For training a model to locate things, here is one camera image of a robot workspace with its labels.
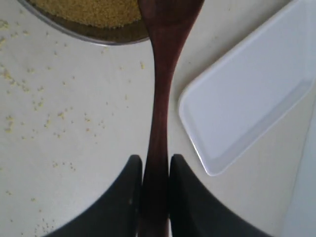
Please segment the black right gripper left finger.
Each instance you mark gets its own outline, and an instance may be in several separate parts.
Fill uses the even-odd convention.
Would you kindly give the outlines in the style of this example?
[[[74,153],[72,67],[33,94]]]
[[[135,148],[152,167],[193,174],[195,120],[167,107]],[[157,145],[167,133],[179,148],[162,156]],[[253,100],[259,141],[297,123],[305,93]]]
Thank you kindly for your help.
[[[109,189],[85,212],[48,237],[135,237],[138,225],[142,161],[128,159]]]

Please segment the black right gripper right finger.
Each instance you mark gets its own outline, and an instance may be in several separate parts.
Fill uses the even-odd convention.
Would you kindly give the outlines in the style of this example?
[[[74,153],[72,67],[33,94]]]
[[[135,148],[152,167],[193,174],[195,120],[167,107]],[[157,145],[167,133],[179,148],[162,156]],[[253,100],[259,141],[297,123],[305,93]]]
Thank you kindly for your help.
[[[222,204],[179,154],[170,164],[169,218],[174,237],[267,236]]]

